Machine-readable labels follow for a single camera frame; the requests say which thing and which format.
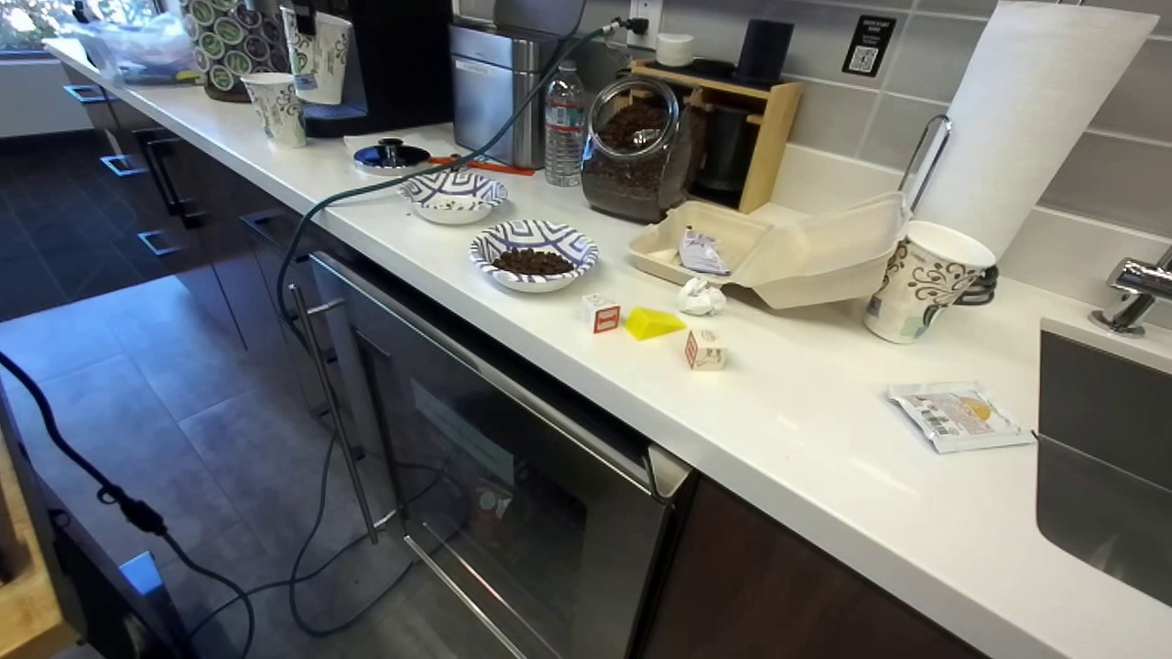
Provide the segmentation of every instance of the oven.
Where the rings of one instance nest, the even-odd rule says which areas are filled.
[[[310,272],[344,439],[385,461],[376,534],[505,656],[631,656],[693,472],[387,272]]]

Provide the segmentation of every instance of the bowl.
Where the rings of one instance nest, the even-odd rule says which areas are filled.
[[[443,225],[481,222],[496,213],[508,189],[502,178],[469,167],[443,167],[422,178],[403,183],[414,217]]]
[[[487,280],[513,292],[556,292],[598,263],[598,250],[569,222],[508,218],[474,241]]]

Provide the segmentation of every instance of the white countertop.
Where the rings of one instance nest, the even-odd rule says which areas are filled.
[[[50,48],[78,67],[75,45]],[[348,165],[341,139],[274,150],[253,107],[211,103],[203,89],[110,89],[289,209],[376,183]],[[433,154],[449,150],[446,126],[403,134]],[[469,241],[487,222],[422,222],[393,189],[341,200],[320,222],[974,646],[1113,659],[1172,651],[1170,602],[1038,532],[1034,446],[943,458],[884,399],[891,384],[978,380],[1034,428],[1039,322],[1159,353],[1172,370],[1170,333],[1116,340],[1077,298],[1019,280],[1004,280],[989,308],[944,309],[905,348],[862,330],[862,303],[787,316],[733,303],[687,322],[717,330],[733,366],[693,374],[683,333],[646,345],[586,333],[586,292],[675,309],[675,286],[626,263],[641,225],[591,213],[582,189],[545,186],[543,174],[505,174],[505,186],[513,200],[496,218],[574,222],[602,246],[603,267],[553,295],[502,292],[469,263]]]

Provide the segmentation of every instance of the coffee maker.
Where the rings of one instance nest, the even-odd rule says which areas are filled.
[[[300,28],[315,9],[353,21],[341,103],[303,103],[306,134],[449,120],[449,0],[294,0],[294,9]]]

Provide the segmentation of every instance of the yellow package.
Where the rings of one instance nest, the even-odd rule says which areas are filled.
[[[686,322],[670,309],[656,309],[656,308],[631,308],[626,319],[621,319],[626,333],[639,338],[639,340],[650,340],[650,338],[668,338],[668,333],[678,333],[686,330]]]

